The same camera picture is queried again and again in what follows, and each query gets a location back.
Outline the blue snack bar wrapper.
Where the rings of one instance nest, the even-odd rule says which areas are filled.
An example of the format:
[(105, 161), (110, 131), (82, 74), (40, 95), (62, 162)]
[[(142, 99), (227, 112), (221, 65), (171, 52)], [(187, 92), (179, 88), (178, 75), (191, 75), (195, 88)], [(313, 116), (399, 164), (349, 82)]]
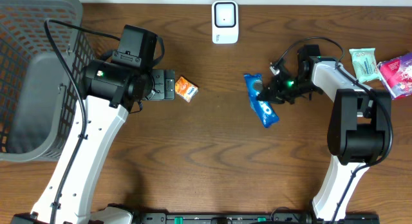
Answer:
[(247, 86), (250, 106), (255, 114), (259, 117), (261, 123), (263, 124), (263, 127), (269, 128), (272, 124), (279, 122), (279, 117), (272, 109), (272, 106), (266, 101), (260, 101), (257, 99), (258, 95), (263, 90), (263, 81), (261, 74), (244, 74), (244, 79)]

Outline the orange tissue pack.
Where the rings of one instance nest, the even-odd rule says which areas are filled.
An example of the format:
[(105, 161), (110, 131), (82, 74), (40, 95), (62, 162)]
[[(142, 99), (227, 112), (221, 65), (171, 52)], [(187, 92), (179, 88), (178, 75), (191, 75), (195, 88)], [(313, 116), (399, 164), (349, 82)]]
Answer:
[(186, 78), (180, 77), (175, 82), (175, 92), (186, 102), (190, 102), (195, 94), (197, 94), (198, 87), (189, 82)]

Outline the mint green snack packet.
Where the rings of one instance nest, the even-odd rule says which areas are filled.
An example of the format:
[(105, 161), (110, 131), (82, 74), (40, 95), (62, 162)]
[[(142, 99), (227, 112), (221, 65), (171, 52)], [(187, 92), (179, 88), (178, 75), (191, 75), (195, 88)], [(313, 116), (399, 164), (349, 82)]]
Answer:
[(375, 48), (349, 49), (357, 80), (360, 83), (380, 80), (375, 59)]

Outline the purple snack package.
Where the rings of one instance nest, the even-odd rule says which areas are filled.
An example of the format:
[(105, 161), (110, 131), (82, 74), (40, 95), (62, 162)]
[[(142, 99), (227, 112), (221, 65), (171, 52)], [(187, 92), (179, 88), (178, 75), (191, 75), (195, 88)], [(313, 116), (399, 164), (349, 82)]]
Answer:
[(411, 52), (378, 64), (381, 81), (393, 100), (411, 95)]

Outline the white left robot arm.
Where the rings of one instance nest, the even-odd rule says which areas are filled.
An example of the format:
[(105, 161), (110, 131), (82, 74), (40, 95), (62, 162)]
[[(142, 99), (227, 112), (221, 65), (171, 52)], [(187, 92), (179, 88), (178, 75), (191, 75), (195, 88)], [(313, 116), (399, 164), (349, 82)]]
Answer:
[(118, 48), (105, 59), (83, 67), (72, 85), (76, 110), (68, 139), (49, 184), (29, 213), (13, 223), (136, 223), (136, 212), (108, 205), (92, 212), (95, 187), (111, 144), (134, 105), (173, 100), (174, 71), (160, 70), (163, 39), (127, 25)]

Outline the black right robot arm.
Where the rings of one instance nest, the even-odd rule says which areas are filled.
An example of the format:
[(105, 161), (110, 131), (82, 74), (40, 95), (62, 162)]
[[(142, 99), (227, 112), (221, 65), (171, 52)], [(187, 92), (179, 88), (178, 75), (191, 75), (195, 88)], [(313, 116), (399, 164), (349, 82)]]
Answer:
[(331, 154), (328, 171), (301, 223), (343, 223), (346, 208), (365, 172), (381, 163), (393, 143), (391, 98), (348, 73), (335, 57), (321, 55), (319, 46), (305, 44), (297, 51), (298, 74), (292, 76), (280, 57), (270, 65), (271, 81), (258, 100), (293, 104), (305, 94), (327, 95), (333, 102), (327, 132)]

